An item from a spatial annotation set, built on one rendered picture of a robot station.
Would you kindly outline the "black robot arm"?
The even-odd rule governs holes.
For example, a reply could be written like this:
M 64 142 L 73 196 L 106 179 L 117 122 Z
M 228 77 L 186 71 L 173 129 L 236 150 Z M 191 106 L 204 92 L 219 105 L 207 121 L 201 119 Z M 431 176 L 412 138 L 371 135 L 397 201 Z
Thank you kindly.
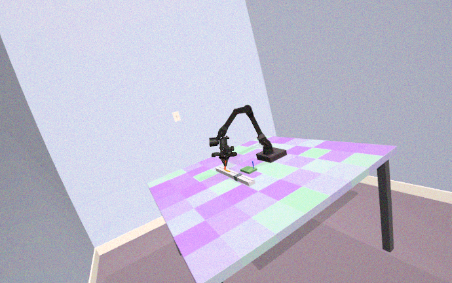
M 217 137 L 214 138 L 209 138 L 210 140 L 210 147 L 213 146 L 218 146 L 218 145 L 223 145 L 222 148 L 222 153 L 226 152 L 226 153 L 232 153 L 232 151 L 234 151 L 234 146 L 229 147 L 229 145 L 227 147 L 224 146 L 224 144 L 227 145 L 227 139 L 229 139 L 228 136 L 225 136 L 228 130 L 228 127 L 230 126 L 230 124 L 232 123 L 232 121 L 234 120 L 234 118 L 236 117 L 237 114 L 240 113 L 246 113 L 247 116 L 250 118 L 256 132 L 257 132 L 257 139 L 259 140 L 259 143 L 263 146 L 263 154 L 264 155 L 271 155 L 273 154 L 273 145 L 272 143 L 266 138 L 266 136 L 262 133 L 255 117 L 254 117 L 254 113 L 252 111 L 252 107 L 250 105 L 245 105 L 244 107 L 239 107 L 236 109 L 233 109 L 233 112 L 231 113 L 230 117 L 227 119 L 226 123 L 219 129 L 218 131 L 218 135 Z M 225 136 L 225 137 L 224 137 Z M 222 138 L 221 138 L 222 137 Z

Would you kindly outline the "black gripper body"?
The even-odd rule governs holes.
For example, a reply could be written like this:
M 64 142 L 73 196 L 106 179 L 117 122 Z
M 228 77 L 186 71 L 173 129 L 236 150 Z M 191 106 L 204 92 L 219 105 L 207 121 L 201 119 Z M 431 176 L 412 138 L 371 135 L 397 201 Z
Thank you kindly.
M 226 152 L 223 152 L 222 153 L 222 148 L 223 148 L 223 145 L 220 145 L 220 153 L 219 152 L 214 152 L 214 153 L 212 153 L 212 157 L 216 157 L 216 156 L 219 156 L 219 157 L 222 157 L 222 156 L 232 156 L 232 157 L 234 157 L 234 156 L 237 156 L 237 152 L 232 152 L 232 153 L 226 153 Z

